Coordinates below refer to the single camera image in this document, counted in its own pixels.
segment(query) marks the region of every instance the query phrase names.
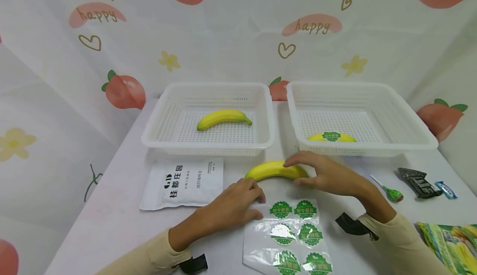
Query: fabric backdrop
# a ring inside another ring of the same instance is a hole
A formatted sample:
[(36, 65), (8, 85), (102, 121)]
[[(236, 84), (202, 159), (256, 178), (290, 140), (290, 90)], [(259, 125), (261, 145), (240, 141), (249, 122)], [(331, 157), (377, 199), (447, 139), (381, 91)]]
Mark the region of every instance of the fabric backdrop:
[(167, 84), (259, 81), (283, 100), (287, 81), (375, 81), (408, 98), (476, 13), (477, 0), (0, 0), (1, 275), (43, 273)]

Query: black wristband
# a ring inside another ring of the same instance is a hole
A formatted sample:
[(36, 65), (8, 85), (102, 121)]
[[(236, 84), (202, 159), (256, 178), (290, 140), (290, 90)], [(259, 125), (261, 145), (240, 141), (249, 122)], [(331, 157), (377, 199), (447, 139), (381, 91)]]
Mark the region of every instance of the black wristband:
[(181, 262), (179, 267), (182, 272), (186, 273), (187, 275), (198, 274), (203, 270), (208, 269), (206, 255), (202, 254), (199, 257), (191, 258), (185, 262)]

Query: yellow banana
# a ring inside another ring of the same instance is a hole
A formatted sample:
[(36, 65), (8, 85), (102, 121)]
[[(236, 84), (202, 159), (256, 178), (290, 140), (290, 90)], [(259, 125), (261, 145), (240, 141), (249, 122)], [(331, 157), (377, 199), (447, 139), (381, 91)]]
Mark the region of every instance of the yellow banana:
[(243, 112), (236, 111), (235, 109), (224, 109), (223, 111), (214, 111), (202, 118), (197, 124), (197, 130), (204, 131), (213, 125), (224, 122), (245, 122), (247, 125), (252, 125), (252, 121)]
[(348, 141), (348, 142), (357, 142), (352, 136), (344, 133), (337, 132), (324, 132), (313, 134), (308, 137), (308, 140), (319, 140), (319, 141)]
[(293, 180), (308, 178), (308, 173), (301, 166), (283, 167), (283, 163), (285, 163), (285, 161), (264, 162), (250, 169), (245, 175), (245, 178), (254, 178), (255, 181), (261, 181), (273, 176), (282, 176)]

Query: candy wrapper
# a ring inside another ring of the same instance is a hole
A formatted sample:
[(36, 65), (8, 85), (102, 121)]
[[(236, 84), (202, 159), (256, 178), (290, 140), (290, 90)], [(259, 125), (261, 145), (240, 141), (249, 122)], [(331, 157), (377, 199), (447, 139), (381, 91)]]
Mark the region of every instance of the candy wrapper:
[(332, 275), (316, 200), (257, 205), (264, 218), (245, 227), (243, 263), (267, 275)]
[(442, 192), (447, 196), (448, 199), (450, 200), (458, 199), (454, 191), (452, 191), (452, 189), (449, 188), (448, 185), (444, 184), (444, 181), (439, 181), (439, 182), (436, 182), (435, 184), (437, 187), (439, 187), (440, 190), (442, 190)]

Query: human hand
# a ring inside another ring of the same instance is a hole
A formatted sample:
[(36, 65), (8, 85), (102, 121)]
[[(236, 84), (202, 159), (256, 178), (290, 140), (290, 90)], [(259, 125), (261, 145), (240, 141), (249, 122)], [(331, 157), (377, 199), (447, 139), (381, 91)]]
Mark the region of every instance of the human hand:
[(249, 206), (258, 200), (265, 202), (263, 190), (253, 178), (240, 179), (230, 185), (213, 202), (197, 209), (207, 223), (205, 227), (210, 233), (226, 231), (246, 224), (252, 219), (262, 219), (258, 210), (251, 210)]
[(316, 171), (316, 177), (299, 178), (295, 180), (295, 184), (308, 185), (327, 193), (354, 196), (364, 206), (368, 215), (383, 224), (396, 216), (396, 211), (384, 199), (376, 186), (332, 159), (301, 151), (286, 159), (283, 166), (296, 164), (312, 166)]
[(209, 205), (198, 208), (189, 218), (171, 228), (170, 246), (182, 251), (200, 238), (241, 226), (252, 219), (262, 219), (260, 211), (248, 208), (257, 199), (259, 203), (265, 202), (265, 195), (257, 182), (253, 178), (240, 179)]
[(299, 178), (295, 184), (308, 185), (327, 193), (358, 197), (377, 189), (370, 181), (332, 159), (312, 152), (298, 152), (286, 159), (284, 167), (304, 164), (313, 167), (316, 177)]

